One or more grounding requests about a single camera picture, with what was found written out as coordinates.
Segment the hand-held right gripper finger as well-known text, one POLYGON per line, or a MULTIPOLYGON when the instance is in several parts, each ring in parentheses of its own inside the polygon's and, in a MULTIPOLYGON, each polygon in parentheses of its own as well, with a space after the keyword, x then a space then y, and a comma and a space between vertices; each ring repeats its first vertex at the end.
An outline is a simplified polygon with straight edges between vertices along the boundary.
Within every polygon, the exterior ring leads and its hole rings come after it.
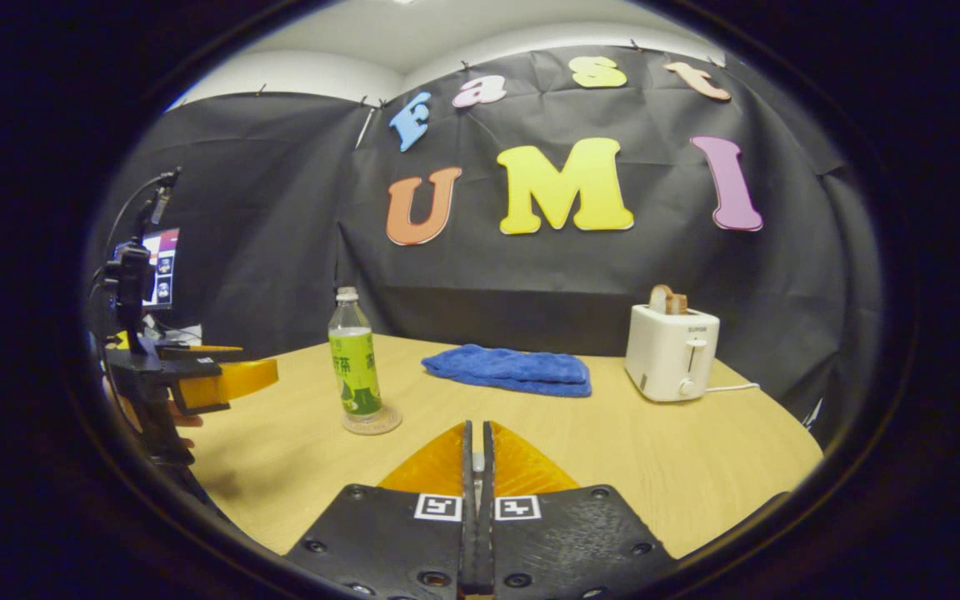
POLYGON ((495 599, 618 599, 677 566, 615 487, 558 483, 541 492, 536 448, 507 427, 483 424, 480 475, 480 592, 495 599))
POLYGON ((366 599, 460 598, 477 509, 472 441, 469 421, 431 441, 442 463, 410 486, 344 486, 283 557, 366 599))

